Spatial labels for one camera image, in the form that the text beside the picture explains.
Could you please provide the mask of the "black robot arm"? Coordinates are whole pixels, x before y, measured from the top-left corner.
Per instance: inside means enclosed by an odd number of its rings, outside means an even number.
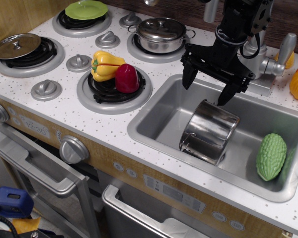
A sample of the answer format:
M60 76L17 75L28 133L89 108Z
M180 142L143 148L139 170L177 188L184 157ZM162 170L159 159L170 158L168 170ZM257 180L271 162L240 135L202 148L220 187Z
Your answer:
M271 21L272 5L271 0L226 0L213 45L185 45L181 58L183 87L188 89L200 71L225 83L218 98L219 106L225 105L236 93L245 92L255 74L240 62L237 55L243 53L249 37L255 37L260 44L259 33Z

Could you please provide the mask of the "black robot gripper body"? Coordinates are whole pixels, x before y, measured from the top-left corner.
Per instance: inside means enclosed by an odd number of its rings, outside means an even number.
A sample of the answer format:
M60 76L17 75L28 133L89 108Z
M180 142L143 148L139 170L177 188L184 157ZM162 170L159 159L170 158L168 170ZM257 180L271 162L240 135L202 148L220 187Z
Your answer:
M185 53L181 58L183 66L189 60L198 72L207 74L226 85L235 84L239 87L238 92L244 92L255 75L242 64L237 52L253 34L244 27L224 26L221 23L216 27L215 36L212 46L185 44Z

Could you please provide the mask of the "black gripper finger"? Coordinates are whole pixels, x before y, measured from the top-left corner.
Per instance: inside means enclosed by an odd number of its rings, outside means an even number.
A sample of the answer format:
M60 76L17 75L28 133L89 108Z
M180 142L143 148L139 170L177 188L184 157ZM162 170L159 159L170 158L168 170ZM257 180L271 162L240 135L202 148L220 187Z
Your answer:
M182 73L182 85L187 90L196 78L198 70L195 66L188 60L184 63L184 69Z
M224 106L227 102L229 102L235 94L238 92L239 87L235 84L227 84L222 90L219 98L218 98L218 106Z

